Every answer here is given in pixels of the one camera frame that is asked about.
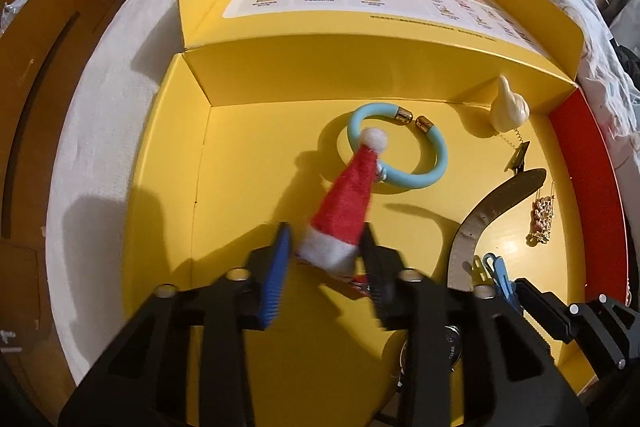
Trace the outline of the grey strap wristwatch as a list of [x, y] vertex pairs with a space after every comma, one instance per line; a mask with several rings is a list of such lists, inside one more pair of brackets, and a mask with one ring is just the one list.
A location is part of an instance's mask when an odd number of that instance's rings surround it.
[[436, 283], [468, 291], [480, 277], [474, 274], [475, 249], [485, 230], [502, 215], [542, 187], [547, 178], [544, 168], [524, 170], [489, 192], [461, 223], [448, 220], [416, 205], [398, 204], [397, 211], [444, 222], [442, 252], [431, 273]]

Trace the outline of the blue hair clip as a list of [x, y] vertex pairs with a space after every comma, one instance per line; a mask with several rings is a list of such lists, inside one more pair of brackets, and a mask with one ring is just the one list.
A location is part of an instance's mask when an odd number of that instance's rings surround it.
[[489, 281], [503, 300], [506, 300], [516, 312], [523, 314], [524, 310], [516, 295], [515, 283], [509, 279], [503, 257], [494, 253], [484, 254], [483, 257], [475, 256], [474, 267], [480, 271], [480, 279], [483, 282]]

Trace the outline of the red santa hat hair clip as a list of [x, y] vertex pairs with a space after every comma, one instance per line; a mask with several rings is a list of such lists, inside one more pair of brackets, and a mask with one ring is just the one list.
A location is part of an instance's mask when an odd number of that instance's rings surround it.
[[367, 279], [356, 273], [358, 245], [378, 181], [378, 158], [387, 143], [381, 129], [360, 132], [354, 156], [323, 197], [297, 249], [300, 260], [360, 294], [367, 290]]

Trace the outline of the yellow cardboard box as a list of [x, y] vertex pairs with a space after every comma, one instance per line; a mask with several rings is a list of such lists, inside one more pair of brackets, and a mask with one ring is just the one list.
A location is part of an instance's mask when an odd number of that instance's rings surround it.
[[620, 426], [624, 213], [549, 0], [177, 0], [114, 426]]

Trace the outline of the white plastic bag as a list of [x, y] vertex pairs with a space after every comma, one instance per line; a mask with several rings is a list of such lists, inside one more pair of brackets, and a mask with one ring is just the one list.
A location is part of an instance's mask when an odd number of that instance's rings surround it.
[[12, 20], [14, 20], [21, 9], [24, 8], [27, 2], [29, 2], [29, 0], [14, 0], [11, 3], [5, 3], [3, 5], [1, 13], [0, 35], [3, 35], [6, 32], [8, 27], [11, 25]]

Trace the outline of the white garlic hair clip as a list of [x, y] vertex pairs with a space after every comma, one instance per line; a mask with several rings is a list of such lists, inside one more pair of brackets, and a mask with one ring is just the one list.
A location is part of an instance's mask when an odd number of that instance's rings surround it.
[[497, 79], [497, 96], [489, 109], [489, 121], [498, 135], [512, 146], [514, 153], [506, 169], [518, 174], [525, 169], [525, 156], [529, 142], [522, 138], [520, 128], [528, 121], [529, 106], [520, 94], [515, 93], [504, 76]]

